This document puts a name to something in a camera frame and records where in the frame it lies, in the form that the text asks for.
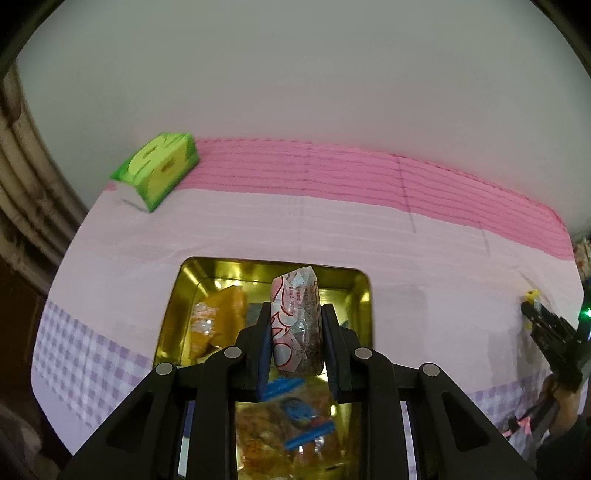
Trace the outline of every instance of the snack packet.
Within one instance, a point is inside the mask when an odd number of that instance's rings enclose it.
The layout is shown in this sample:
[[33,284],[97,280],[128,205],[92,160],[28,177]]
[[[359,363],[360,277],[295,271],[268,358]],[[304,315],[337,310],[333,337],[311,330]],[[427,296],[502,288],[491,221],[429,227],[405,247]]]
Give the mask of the snack packet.
[[318,378],[278,378],[267,385],[263,402],[239,404],[239,478],[300,478],[341,464],[333,404]]
[[271,335],[279,372],[286,376],[322,372],[320,297],[312,267],[298,268],[273,279]]
[[234,345],[245,327],[248,303],[242,287],[224,288],[193,306],[190,320],[191,360],[207,355],[212,348]]

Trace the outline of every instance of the pink striped fabric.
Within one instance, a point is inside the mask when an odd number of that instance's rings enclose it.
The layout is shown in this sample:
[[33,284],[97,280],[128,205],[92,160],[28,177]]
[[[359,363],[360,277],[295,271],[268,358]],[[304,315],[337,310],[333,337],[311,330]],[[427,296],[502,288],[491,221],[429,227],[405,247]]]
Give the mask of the pink striped fabric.
[[274,193],[383,205],[468,225],[571,260],[548,207],[450,168],[401,155],[284,140],[198,140],[199,165],[179,189]]

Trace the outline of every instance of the table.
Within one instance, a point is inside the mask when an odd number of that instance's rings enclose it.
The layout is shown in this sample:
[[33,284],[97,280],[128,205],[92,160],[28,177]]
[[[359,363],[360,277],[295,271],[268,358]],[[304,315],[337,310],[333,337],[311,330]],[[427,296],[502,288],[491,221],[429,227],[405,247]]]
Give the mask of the table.
[[392,362],[439,364],[497,424],[534,401],[547,364],[522,332],[520,297],[538,288],[573,323],[582,300],[551,209],[400,155],[256,139],[197,149],[200,164],[152,214],[107,188],[56,275],[31,382],[71,452],[150,370],[194,255],[360,269],[374,348]]

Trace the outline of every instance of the green tissue box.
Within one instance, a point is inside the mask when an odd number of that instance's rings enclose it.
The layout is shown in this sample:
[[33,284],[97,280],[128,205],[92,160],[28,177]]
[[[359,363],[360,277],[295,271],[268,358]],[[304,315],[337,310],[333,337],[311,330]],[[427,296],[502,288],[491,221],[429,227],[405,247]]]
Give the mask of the green tissue box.
[[152,212],[199,162],[189,134],[162,133],[111,175],[119,197]]

